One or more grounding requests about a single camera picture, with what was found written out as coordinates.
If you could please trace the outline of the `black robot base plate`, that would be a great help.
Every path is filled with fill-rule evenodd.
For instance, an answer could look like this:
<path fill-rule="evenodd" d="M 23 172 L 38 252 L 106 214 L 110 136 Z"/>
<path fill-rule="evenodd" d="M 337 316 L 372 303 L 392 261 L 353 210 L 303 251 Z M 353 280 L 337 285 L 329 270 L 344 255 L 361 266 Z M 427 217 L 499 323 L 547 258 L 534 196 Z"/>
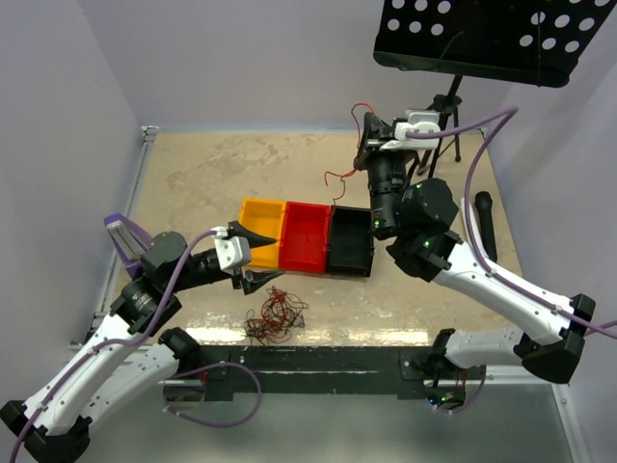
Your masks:
<path fill-rule="evenodd" d="M 429 347 L 204 345 L 172 370 L 172 378 L 203 385 L 207 401 L 230 401 L 256 391 L 264 394 L 394 395 L 424 399 L 447 395 L 454 384 L 478 380 L 480 368 L 463 373 L 431 366 Z"/>

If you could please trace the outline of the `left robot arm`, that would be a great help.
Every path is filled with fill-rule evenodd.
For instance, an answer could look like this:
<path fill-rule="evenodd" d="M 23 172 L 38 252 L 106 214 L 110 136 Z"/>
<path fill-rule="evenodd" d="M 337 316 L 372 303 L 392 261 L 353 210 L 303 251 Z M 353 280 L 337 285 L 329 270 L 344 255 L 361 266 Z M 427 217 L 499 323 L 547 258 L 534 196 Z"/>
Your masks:
<path fill-rule="evenodd" d="M 251 294 L 281 275 L 247 269 L 253 249 L 276 240 L 237 221 L 192 242 L 176 231 L 150 236 L 121 214 L 104 223 L 131 280 L 52 380 L 2 407 L 1 420 L 15 436 L 11 461 L 26 449 L 38 462 L 74 462 L 103 417 L 160 380 L 198 371 L 199 344 L 182 329 L 161 329 L 181 308 L 178 292 L 229 281 Z"/>

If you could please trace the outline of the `yellow plastic bin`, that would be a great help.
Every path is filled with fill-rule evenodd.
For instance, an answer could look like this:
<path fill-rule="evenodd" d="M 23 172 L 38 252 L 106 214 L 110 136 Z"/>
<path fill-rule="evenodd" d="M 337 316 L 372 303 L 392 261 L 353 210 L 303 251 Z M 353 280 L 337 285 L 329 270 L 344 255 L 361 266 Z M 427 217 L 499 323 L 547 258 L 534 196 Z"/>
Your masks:
<path fill-rule="evenodd" d="M 280 239 L 285 213 L 285 201 L 245 198 L 239 222 L 251 232 L 275 240 L 274 244 L 252 249 L 251 266 L 276 269 L 279 266 Z"/>

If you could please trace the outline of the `black music stand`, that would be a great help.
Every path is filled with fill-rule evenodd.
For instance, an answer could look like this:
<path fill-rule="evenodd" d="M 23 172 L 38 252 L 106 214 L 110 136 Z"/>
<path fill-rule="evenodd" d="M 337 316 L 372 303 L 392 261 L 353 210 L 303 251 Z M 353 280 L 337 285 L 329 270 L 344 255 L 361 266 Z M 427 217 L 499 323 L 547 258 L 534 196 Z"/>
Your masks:
<path fill-rule="evenodd" d="M 385 68 L 563 88 L 610 1 L 386 1 L 373 58 Z"/>

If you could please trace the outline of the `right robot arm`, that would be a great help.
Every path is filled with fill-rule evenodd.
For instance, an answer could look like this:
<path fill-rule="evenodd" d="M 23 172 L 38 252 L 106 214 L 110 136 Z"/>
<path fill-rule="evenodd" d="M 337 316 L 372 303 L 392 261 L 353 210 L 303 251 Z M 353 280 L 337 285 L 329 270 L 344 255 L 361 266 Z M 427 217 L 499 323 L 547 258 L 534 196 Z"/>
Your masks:
<path fill-rule="evenodd" d="M 473 233 L 462 238 L 452 230 L 457 217 L 473 228 L 469 204 L 456 204 L 440 178 L 412 182 L 407 166 L 418 151 L 438 145 L 438 119 L 433 111 L 409 110 L 393 123 L 364 114 L 353 166 L 367 173 L 371 232 L 390 240 L 387 251 L 406 275 L 458 291 L 514 327 L 444 329 L 421 368 L 449 379 L 469 368 L 521 366 L 545 381 L 567 384 L 579 364 L 595 302 L 530 283 L 490 260 Z"/>

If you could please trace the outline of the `red plastic bin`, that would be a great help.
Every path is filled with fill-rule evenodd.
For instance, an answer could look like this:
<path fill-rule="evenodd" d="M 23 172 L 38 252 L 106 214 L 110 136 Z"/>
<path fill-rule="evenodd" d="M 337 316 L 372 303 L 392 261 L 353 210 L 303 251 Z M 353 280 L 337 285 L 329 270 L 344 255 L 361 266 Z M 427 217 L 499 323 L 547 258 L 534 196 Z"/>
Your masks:
<path fill-rule="evenodd" d="M 279 268 L 323 274 L 331 208 L 325 204 L 288 202 L 282 223 Z"/>

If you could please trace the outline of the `black plastic bin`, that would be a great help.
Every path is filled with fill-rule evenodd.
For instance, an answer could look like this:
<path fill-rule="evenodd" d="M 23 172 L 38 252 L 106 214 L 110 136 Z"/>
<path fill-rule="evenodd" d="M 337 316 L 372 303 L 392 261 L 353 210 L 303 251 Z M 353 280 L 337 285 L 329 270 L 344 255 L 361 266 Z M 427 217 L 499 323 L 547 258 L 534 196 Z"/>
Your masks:
<path fill-rule="evenodd" d="M 331 207 L 327 274 L 368 278 L 372 271 L 374 240 L 368 208 Z"/>

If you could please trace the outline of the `aluminium table frame rail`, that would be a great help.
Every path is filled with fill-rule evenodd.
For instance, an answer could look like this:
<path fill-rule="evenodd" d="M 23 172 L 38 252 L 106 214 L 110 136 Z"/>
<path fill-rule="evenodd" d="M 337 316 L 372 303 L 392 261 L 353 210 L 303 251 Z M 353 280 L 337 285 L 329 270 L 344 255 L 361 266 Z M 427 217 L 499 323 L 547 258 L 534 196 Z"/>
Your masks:
<path fill-rule="evenodd" d="M 156 125 L 142 125 L 141 130 L 142 135 L 137 150 L 136 165 L 133 169 L 132 176 L 129 179 L 128 190 L 121 197 L 121 205 L 114 207 L 111 212 L 105 213 L 103 215 L 104 218 L 110 215 L 120 214 L 128 219 L 132 219 L 135 215 L 144 178 L 148 171 L 150 155 L 157 134 L 159 133 L 159 127 Z M 123 270 L 120 252 L 113 244 L 112 238 L 107 232 L 105 233 L 105 236 L 111 245 L 111 257 L 109 258 L 106 266 L 102 287 L 94 300 L 94 308 L 92 316 L 89 319 L 87 331 L 82 338 L 72 340 L 67 347 L 67 355 L 65 356 L 66 364 L 70 363 L 72 358 L 82 347 L 82 344 L 90 338 L 90 335 L 94 332 L 94 329 L 98 327 L 98 324 L 102 321 L 102 318 L 108 313 L 109 305 L 111 304 L 120 272 Z"/>

